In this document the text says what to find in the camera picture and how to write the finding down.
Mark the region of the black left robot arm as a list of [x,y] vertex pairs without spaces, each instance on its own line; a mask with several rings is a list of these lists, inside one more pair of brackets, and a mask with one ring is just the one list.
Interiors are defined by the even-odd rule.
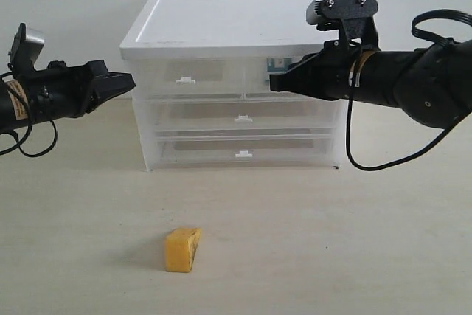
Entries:
[[103,60],[68,67],[53,61],[46,69],[14,69],[1,84],[1,132],[62,118],[80,118],[136,87],[131,74],[110,72]]

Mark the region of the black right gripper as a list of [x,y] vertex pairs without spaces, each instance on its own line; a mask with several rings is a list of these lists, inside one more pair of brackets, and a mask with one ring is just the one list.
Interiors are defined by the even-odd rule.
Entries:
[[329,90],[347,82],[350,66],[357,57],[360,43],[351,41],[347,48],[339,40],[325,41],[316,53],[304,55],[288,65],[286,73],[270,74],[271,91],[288,92],[316,99],[334,101],[338,94]]

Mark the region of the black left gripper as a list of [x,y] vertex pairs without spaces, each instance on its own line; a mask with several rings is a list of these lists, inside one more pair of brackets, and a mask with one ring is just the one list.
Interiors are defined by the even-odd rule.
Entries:
[[25,84],[35,122],[82,117],[136,87],[131,74],[109,73],[104,60],[70,67],[55,61],[40,70],[28,66]]

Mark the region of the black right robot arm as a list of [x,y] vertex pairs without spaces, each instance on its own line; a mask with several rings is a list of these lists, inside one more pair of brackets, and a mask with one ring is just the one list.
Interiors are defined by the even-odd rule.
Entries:
[[471,42],[413,51],[342,49],[327,41],[282,74],[271,91],[320,100],[346,100],[399,108],[415,122],[445,129],[471,113]]

